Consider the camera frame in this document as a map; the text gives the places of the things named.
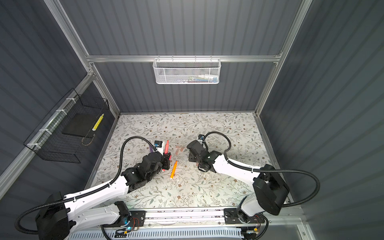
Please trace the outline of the items in white basket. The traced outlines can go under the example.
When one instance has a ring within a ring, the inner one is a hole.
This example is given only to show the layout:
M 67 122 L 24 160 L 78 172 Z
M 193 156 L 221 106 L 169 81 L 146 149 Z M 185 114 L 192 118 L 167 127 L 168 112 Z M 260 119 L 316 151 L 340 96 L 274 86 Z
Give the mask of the items in white basket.
M 179 84 L 217 84 L 220 80 L 219 75 L 198 75 L 198 76 L 183 76 L 176 79 Z

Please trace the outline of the orange marker middle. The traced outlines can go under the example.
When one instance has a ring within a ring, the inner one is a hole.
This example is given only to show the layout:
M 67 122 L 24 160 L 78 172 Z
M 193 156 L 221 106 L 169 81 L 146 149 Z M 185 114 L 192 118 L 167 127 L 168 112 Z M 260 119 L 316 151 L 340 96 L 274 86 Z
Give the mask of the orange marker middle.
M 178 165 L 178 161 L 175 161 L 174 166 L 173 166 L 173 169 L 172 169 L 172 172 L 171 172 L 171 175 L 170 175 L 170 178 L 171 178 L 171 179 L 173 179 L 174 176 L 175 176 L 175 172 L 176 172 L 176 169 L 177 169 L 177 165 Z

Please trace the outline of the pink marker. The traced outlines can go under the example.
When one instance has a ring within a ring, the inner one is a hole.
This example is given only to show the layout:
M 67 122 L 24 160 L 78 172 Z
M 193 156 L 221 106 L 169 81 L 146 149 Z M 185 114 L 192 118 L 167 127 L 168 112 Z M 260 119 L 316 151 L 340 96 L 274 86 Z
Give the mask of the pink marker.
M 167 140 L 166 142 L 164 154 L 166 155 L 168 152 L 169 152 L 169 140 Z

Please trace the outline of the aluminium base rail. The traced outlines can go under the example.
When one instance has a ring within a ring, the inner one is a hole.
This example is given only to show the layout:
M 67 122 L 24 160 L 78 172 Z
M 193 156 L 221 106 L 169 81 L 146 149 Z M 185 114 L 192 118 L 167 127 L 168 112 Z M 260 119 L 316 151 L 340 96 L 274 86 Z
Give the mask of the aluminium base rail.
M 176 226 L 176 225 L 259 225 L 266 222 L 265 216 L 272 222 L 288 224 L 304 215 L 302 208 L 283 208 L 277 216 L 267 212 L 255 214 L 242 221 L 235 207 L 207 207 L 207 208 L 171 208 L 171 209 L 145 209 L 130 210 L 130 218 L 123 220 L 124 224 L 135 227 Z

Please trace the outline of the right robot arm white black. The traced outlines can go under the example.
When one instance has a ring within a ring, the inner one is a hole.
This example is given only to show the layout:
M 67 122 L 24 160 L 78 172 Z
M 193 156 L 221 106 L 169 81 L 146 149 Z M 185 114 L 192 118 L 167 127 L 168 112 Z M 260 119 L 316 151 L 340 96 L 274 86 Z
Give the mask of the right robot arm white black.
M 199 171 L 227 175 L 253 188 L 254 192 L 244 197 L 237 207 L 242 223 L 249 223 L 263 212 L 279 215 L 290 189 L 273 166 L 256 167 L 226 159 L 222 153 L 208 151 L 197 140 L 189 143 L 187 149 L 189 161 L 196 163 Z

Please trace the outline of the yellow marker in basket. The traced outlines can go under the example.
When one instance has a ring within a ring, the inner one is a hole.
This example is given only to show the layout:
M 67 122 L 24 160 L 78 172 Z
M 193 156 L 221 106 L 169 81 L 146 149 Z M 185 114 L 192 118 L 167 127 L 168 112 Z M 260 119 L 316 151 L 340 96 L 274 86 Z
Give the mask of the yellow marker in basket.
M 101 124 L 101 122 L 102 122 L 102 120 L 104 118 L 104 115 L 105 114 L 101 114 L 100 117 L 98 118 L 98 120 L 95 122 L 95 124 L 94 124 L 94 126 L 92 128 L 93 132 L 95 132 L 98 129 L 99 125 Z

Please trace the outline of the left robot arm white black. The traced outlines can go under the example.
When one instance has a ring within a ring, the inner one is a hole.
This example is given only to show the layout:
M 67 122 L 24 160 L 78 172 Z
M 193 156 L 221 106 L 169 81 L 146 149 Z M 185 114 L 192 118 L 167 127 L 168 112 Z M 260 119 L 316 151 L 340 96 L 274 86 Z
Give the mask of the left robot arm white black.
M 50 195 L 36 216 L 39 239 L 65 240 L 70 234 L 95 227 L 132 228 L 139 222 L 132 217 L 127 205 L 117 201 L 107 207 L 97 205 L 131 193 L 170 168 L 170 153 L 149 153 L 141 163 L 118 174 L 115 181 L 100 184 L 82 192 Z

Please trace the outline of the black foam pad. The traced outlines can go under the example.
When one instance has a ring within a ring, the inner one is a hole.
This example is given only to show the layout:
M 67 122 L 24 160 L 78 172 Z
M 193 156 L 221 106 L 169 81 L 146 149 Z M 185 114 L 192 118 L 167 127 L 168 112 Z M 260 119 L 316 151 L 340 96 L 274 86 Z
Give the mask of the black foam pad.
M 75 114 L 62 130 L 62 134 L 88 139 L 92 138 L 95 134 L 92 128 L 97 121 L 97 116 L 98 115 L 91 114 Z

